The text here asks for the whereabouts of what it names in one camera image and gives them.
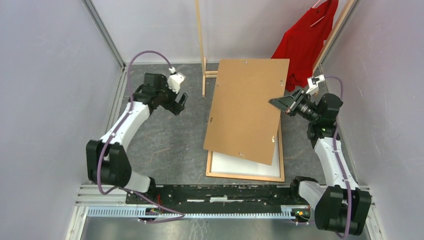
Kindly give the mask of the aluminium rail frame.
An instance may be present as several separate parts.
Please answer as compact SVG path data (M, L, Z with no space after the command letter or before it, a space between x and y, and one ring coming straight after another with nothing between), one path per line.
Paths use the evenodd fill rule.
M75 205L75 212L82 213L83 217L99 218L124 218L133 217L144 224L160 224L183 219L281 219L297 226L315 225L314 211L308 207L281 206L279 213L232 213L232 214L180 214L173 213L149 213L154 208L151 205L126 204L126 194L136 193L146 199L146 193L141 193L113 185L102 184L98 187L82 185ZM381 228L376 218L373 198L366 218L364 229L367 229L373 240L383 239Z

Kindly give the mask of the white clothes hanger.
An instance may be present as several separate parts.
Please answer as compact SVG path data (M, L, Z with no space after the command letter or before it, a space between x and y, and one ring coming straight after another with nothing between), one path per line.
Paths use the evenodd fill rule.
M321 23L326 24L329 20L332 20L336 8L336 0L319 0L311 9L312 19L310 28L317 28Z

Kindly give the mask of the brown fibreboard backing board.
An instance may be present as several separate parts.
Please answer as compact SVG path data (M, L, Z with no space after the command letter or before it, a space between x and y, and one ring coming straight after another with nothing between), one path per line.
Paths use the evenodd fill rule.
M269 100L282 97L286 58L220 60L203 148L271 165L281 111Z

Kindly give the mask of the red t-shirt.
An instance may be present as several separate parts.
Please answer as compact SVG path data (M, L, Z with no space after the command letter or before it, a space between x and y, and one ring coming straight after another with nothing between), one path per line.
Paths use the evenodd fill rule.
M334 17L339 6L334 10L333 19L321 23L316 28L310 28L312 8L287 30L273 55L272 59L289 59L285 89L289 92L296 87L306 87L307 78L313 75L313 67L318 58L324 42L328 39L333 28Z

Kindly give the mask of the wooden clothes rack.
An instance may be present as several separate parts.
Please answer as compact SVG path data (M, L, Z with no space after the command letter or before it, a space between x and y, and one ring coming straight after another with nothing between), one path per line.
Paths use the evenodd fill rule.
M347 0L341 13L339 14L335 24L332 27L332 30L325 41L323 48L321 49L314 65L313 72L319 70L322 71L322 63L324 61L325 56L329 53L333 42L336 40L337 35L342 30L342 25L348 17L349 13L355 8L355 4L358 3L358 0ZM202 23L201 23L201 13L199 1L194 1L195 5L195 13L196 13L196 23L197 23L197 33L198 33L198 41L199 41L199 50L200 50L200 61L201 61L201 70L202 70L202 97L206 96L206 84L207 79L216 78L218 75L217 70L207 70L207 58L204 56L204 47L203 47L203 36L202 36Z

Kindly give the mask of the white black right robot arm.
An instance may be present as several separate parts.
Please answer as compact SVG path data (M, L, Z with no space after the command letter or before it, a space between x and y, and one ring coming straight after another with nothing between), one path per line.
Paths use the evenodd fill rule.
M319 230L335 232L341 238L361 235L372 197L354 180L342 153L336 124L343 105L341 98L326 93L315 103L298 89L268 102L290 117L299 115L308 121L307 137L324 172L326 188L311 177L297 176L290 185L289 199L295 204L309 204Z

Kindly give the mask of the wooden picture frame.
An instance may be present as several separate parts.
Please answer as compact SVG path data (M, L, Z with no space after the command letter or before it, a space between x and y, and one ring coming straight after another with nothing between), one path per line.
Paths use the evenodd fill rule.
M278 149L279 158L280 158L280 167L283 173L283 178L274 178L274 177L263 177L263 176L246 176L246 175L233 175L233 174L222 174L222 173L211 173L211 164L212 164L212 153L213 151L208 151L207 153L207 162L206 162L206 171L205 175L207 177L214 178L226 178L226 179L239 179L239 180L249 180L249 181L264 181L264 182L285 182L285 167L284 167L284 155L283 155L283 140L282 140L282 127L278 126L277 132L278 139L275 141L275 148Z

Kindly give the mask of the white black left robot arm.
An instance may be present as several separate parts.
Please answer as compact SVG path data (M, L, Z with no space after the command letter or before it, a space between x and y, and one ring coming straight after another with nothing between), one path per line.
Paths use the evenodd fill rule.
M186 77L173 72L166 77L159 73L146 73L144 82L132 96L122 115L99 140L86 144L88 179L100 188L102 184L138 192L145 204L157 198L152 177L133 171L126 153L140 126L158 107L179 115L185 108L188 95L180 93Z

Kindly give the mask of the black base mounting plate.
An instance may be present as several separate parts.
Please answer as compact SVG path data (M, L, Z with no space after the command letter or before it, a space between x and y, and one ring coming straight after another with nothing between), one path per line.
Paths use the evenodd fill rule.
M151 205L156 214L277 214L281 207L309 207L286 184L164 184L146 193L126 194L128 205Z

